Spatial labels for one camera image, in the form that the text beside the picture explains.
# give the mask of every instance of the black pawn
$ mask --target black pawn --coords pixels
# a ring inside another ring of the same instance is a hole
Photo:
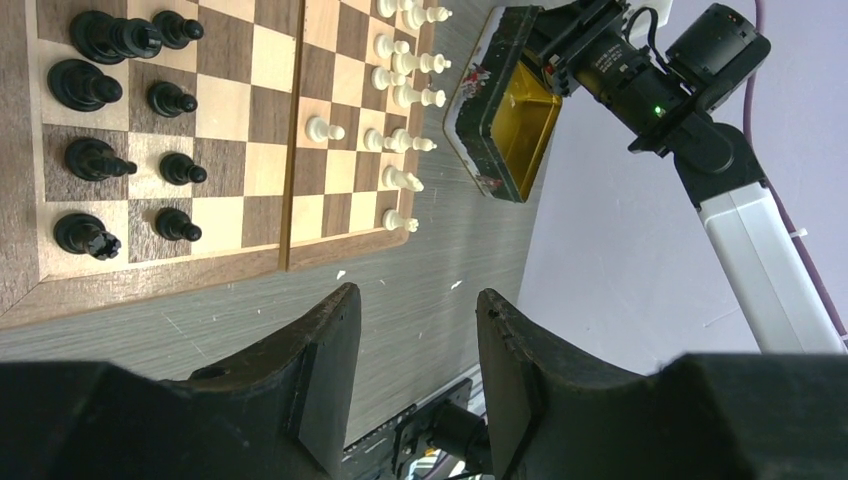
[[[65,165],[77,177],[89,182],[134,175],[138,166],[115,156],[108,143],[94,138],[75,140],[65,149]]]
[[[165,240],[177,241],[188,240],[196,242],[203,236],[203,231],[197,225],[191,223],[188,214],[176,208],[163,208],[156,214],[153,228]]]
[[[203,183],[206,181],[206,169],[196,165],[188,155],[172,153],[159,162],[159,173],[172,185]]]
[[[97,260],[115,258],[121,249],[121,241],[106,231],[100,219],[84,213],[62,217],[53,227],[53,238],[62,250]]]
[[[197,110],[197,99],[170,82],[159,82],[150,87],[147,104],[154,112],[168,118]]]
[[[141,18],[114,18],[90,10],[71,21],[71,43],[86,58],[115,65],[125,58],[153,58],[162,51],[162,34]]]
[[[181,50],[192,40],[203,38],[203,25],[197,20],[186,20],[177,12],[166,10],[153,17],[153,25],[162,33],[162,43],[174,50]]]
[[[112,77],[82,60],[62,60],[47,73],[50,93],[62,105],[78,112],[100,110],[124,96],[124,89]]]

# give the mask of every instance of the wooden chessboard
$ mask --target wooden chessboard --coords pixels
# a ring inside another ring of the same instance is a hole
[[[0,19],[6,42],[0,147],[14,172],[0,176],[7,205],[0,213],[0,327],[326,264],[406,241],[406,232],[382,229],[380,220],[388,208],[410,215],[412,195],[385,189],[379,176],[389,164],[415,172],[418,152],[365,152],[361,137],[369,126],[420,134],[423,109],[399,111],[389,92],[371,87],[370,69],[388,65],[371,44],[377,32],[389,33],[429,51],[432,25],[405,31],[399,18],[372,12],[372,0],[10,3]],[[198,19],[206,34],[150,60],[98,64],[123,85],[124,97],[79,113],[60,105],[45,79],[57,61],[83,58],[70,45],[68,26],[89,9],[145,19],[171,9]],[[155,115],[145,95],[157,80],[194,94],[197,112]],[[428,77],[417,74],[414,82],[422,89]],[[344,126],[346,139],[323,146],[306,139],[304,124],[314,113]],[[77,179],[62,158],[80,137],[109,143],[138,164],[138,173],[99,183]],[[208,180],[185,187],[164,182],[158,163],[172,152],[192,157]],[[158,237],[151,220],[163,207],[187,212],[203,238]],[[120,255],[97,261],[59,249],[53,225],[74,212],[101,219],[121,239]]]

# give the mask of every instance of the purple cable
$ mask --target purple cable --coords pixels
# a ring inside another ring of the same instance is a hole
[[[757,31],[760,34],[763,33],[763,27],[765,25],[765,0],[754,0],[756,5],[756,26]],[[745,132],[745,138],[748,140],[748,143],[751,145],[751,148],[754,146],[753,141],[753,133],[752,133],[752,111],[754,109],[754,87],[757,84],[757,75],[751,75],[751,78],[748,79],[748,85],[745,89],[745,110],[743,113],[742,119],[742,130]],[[795,224],[792,223],[792,219],[789,218],[789,214],[786,212],[786,208],[783,206],[783,202],[780,201],[780,196],[777,194],[777,190],[775,190],[774,185],[772,185],[771,181],[766,178],[766,185],[771,191],[772,196],[774,197],[774,201],[777,204],[777,210],[780,212],[780,218],[783,220],[783,225],[786,227],[786,230],[795,233],[797,230],[795,229]],[[803,262],[804,267],[807,269],[807,273],[810,275],[810,279],[813,281],[813,285],[816,287],[816,292],[818,292],[819,297],[824,304],[825,311],[827,311],[828,316],[830,317],[831,323],[833,323],[836,331],[839,332],[839,335],[842,338],[845,338],[848,335],[848,332],[845,330],[845,325],[842,323],[842,319],[839,317],[839,312],[836,310],[836,307],[833,305],[833,300],[830,298],[830,294],[827,292],[827,288],[824,286],[824,282],[821,279],[821,275],[819,275],[818,270],[816,269],[815,263],[813,263],[812,257],[810,257],[810,253],[807,251],[807,247],[804,246],[804,242],[801,240],[801,237],[796,236],[792,239],[792,243],[795,245],[795,249],[798,251],[798,255],[801,257],[801,262]]]

